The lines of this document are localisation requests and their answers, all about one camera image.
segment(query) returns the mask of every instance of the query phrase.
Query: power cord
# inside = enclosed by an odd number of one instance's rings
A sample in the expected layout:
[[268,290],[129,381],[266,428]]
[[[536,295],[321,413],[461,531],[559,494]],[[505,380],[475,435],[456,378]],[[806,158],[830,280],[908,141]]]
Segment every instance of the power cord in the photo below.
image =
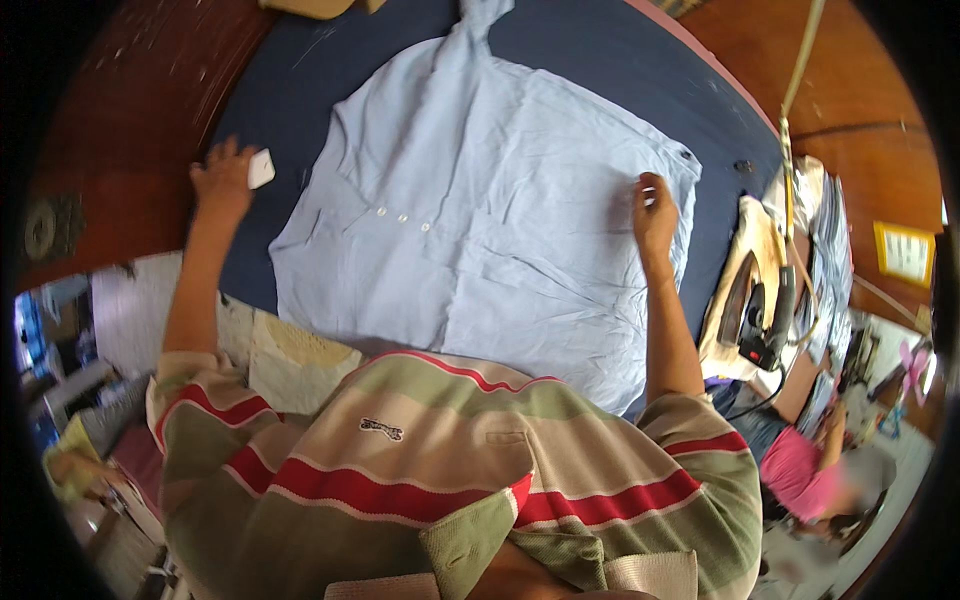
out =
[[766,399],[764,399],[764,400],[763,400],[762,402],[760,402],[759,404],[755,404],[755,405],[751,406],[750,408],[748,408],[747,410],[745,410],[745,411],[743,411],[743,412],[741,412],[741,413],[737,413],[736,415],[733,415],[732,417],[727,417],[727,420],[739,419],[740,417],[743,417],[743,416],[745,416],[745,415],[749,415],[750,413],[754,412],[755,410],[761,409],[761,408],[763,408],[764,406],[769,406],[774,400],[777,399],[777,396],[780,394],[780,391],[783,390],[783,384],[784,384],[785,382],[786,382],[786,367],[783,365],[782,362],[780,362],[780,384],[779,384],[779,386],[777,386],[777,389],[776,389],[772,394],[770,394],[768,397],[766,397]]

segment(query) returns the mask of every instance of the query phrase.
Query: shirt logo patch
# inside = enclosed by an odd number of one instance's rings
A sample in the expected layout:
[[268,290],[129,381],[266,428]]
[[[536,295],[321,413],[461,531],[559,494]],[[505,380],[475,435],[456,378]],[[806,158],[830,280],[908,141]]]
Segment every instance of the shirt logo patch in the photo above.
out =
[[403,440],[403,430],[399,427],[391,427],[390,425],[381,423],[376,419],[367,419],[366,417],[360,419],[360,431],[379,431],[383,435],[387,436],[387,439],[391,442],[399,442]]

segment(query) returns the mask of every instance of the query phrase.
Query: white tag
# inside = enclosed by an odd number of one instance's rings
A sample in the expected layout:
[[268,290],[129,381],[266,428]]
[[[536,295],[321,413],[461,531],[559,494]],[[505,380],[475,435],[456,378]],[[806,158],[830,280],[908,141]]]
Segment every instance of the white tag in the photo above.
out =
[[274,180],[274,175],[276,175],[276,171],[274,170],[274,162],[270,160],[270,150],[264,148],[250,159],[247,187],[256,189],[265,183],[270,183]]

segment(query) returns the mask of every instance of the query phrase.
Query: light blue shirt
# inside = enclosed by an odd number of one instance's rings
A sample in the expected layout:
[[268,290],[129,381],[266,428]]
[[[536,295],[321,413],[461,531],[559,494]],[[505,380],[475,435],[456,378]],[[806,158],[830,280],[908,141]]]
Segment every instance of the light blue shirt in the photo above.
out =
[[647,285],[633,186],[680,210],[680,285],[701,166],[561,77],[490,53],[512,0],[464,0],[450,35],[396,55],[334,108],[309,186],[270,245],[277,312],[371,339],[554,375],[622,414],[643,392]]

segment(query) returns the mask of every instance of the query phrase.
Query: pink shirt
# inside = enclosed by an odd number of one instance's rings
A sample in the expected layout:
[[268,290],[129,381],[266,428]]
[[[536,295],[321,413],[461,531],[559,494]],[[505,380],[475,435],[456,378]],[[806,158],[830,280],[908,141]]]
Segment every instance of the pink shirt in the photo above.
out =
[[800,432],[787,427],[760,462],[760,481],[803,522],[820,516],[840,485],[839,462],[817,470],[821,453]]

